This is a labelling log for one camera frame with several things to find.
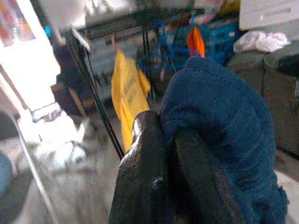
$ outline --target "black metal rack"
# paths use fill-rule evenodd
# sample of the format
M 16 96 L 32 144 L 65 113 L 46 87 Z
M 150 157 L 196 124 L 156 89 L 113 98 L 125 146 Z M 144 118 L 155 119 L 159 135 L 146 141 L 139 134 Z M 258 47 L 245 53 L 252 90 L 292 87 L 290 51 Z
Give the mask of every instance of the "black metal rack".
M 88 66 L 90 65 L 85 63 L 84 58 L 85 56 L 88 57 L 92 52 L 93 41 L 95 39 L 105 39 L 106 45 L 109 45 L 112 43 L 112 34 L 114 34 L 115 42 L 127 40 L 128 38 L 142 34 L 143 50 L 144 54 L 146 55 L 150 50 L 148 32 L 154 29 L 154 21 L 163 20 L 165 23 L 181 21 L 182 18 L 191 13 L 191 10 L 195 12 L 195 15 L 204 13 L 204 9 L 183 8 L 167 10 L 149 8 L 143 11 L 135 12 L 133 14 L 127 14 L 118 18 L 88 25 L 82 29 L 72 29 L 65 34 L 66 42 L 71 50 L 76 67 L 86 81 L 90 84 L 97 109 L 120 159 L 123 158 L 124 151 L 122 150 L 119 141 L 116 138 L 114 130 L 104 110 L 104 106 L 99 98 L 93 70 L 90 67 L 89 70 L 91 72 L 89 72 Z

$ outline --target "blue fleece blanket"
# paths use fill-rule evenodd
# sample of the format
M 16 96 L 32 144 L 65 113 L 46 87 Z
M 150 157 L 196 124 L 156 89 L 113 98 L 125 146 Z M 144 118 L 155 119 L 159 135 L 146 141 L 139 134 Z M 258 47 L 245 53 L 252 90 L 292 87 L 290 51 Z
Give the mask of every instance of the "blue fleece blanket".
M 285 223 L 269 109 L 240 78 L 208 59 L 189 59 L 163 97 L 161 122 L 168 147 L 180 127 L 199 132 L 225 167 L 247 224 Z

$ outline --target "yellow towel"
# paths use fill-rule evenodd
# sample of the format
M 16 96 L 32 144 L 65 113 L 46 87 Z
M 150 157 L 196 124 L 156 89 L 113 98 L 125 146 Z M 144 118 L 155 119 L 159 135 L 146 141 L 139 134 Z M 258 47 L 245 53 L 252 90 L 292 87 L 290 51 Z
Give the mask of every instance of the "yellow towel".
M 121 120 L 122 139 L 127 152 L 132 144 L 132 125 L 136 115 L 149 110 L 146 97 L 150 83 L 136 67 L 135 60 L 126 58 L 121 50 L 117 50 L 111 85 L 112 102 Z

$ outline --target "white cloth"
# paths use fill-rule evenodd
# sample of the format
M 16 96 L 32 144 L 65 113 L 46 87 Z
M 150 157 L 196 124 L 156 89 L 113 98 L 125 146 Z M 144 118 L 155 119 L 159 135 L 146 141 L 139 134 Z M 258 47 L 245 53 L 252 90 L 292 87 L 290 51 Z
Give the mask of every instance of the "white cloth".
M 272 53 L 290 43 L 283 33 L 248 31 L 234 44 L 234 52 L 240 53 L 247 50 L 259 50 Z

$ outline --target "orange object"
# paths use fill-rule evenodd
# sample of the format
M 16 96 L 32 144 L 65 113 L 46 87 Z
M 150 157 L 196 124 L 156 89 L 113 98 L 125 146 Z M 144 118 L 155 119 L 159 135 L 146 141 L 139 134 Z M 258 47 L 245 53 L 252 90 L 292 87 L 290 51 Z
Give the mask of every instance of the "orange object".
M 187 45 L 189 50 L 197 51 L 202 57 L 205 57 L 205 44 L 197 27 L 194 27 L 187 37 Z

